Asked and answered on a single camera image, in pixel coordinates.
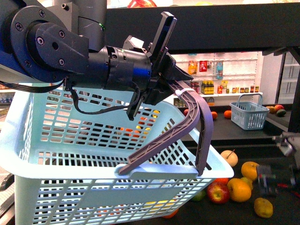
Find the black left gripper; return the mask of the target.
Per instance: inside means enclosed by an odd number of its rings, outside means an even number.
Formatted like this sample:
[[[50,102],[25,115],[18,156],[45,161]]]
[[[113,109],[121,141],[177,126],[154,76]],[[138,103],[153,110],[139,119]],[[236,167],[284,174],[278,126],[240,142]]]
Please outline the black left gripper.
[[[149,158],[188,134],[200,123],[195,167],[198,175],[201,176],[206,166],[213,134],[213,118],[210,108],[205,99],[184,82],[193,80],[193,77],[176,65],[176,60],[171,54],[166,53],[161,59],[157,59],[153,66],[148,87],[145,90],[136,91],[132,96],[131,103],[133,105],[126,110],[129,120],[134,120],[142,103],[156,105],[172,95],[173,92],[177,93],[179,99],[188,106],[188,113],[180,123],[131,154],[127,158],[128,164],[119,169],[119,174],[125,175],[131,172]]]

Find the blurred right gripper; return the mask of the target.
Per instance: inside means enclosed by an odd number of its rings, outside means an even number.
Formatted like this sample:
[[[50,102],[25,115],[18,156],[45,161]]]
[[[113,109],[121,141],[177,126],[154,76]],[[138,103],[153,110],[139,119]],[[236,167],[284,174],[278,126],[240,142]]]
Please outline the blurred right gripper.
[[[285,182],[272,173],[269,165],[259,165],[257,167],[257,179],[260,193],[263,196],[276,196],[280,188],[278,183],[300,186],[300,134],[294,132],[282,132],[279,136],[274,136],[272,140],[286,157],[293,157],[295,166],[291,166],[291,177]]]

